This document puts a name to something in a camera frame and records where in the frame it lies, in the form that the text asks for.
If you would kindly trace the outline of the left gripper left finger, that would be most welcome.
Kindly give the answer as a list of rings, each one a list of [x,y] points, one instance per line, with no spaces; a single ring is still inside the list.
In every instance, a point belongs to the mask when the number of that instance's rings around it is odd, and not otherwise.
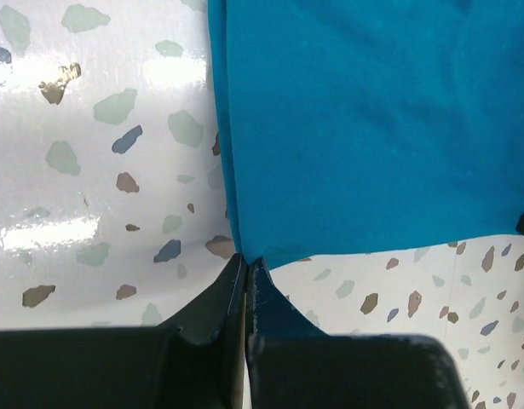
[[[0,331],[0,408],[239,408],[247,265],[156,326]]]

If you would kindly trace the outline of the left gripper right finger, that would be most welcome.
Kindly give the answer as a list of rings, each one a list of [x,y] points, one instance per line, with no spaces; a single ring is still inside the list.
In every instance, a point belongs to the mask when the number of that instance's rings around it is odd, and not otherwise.
[[[249,267],[246,361],[255,408],[466,408],[456,366],[431,337],[330,336]]]

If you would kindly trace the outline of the blue t shirt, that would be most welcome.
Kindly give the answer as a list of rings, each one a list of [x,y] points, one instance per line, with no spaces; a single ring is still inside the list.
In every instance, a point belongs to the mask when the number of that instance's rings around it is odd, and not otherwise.
[[[208,20],[246,260],[517,233],[524,1],[211,1]]]

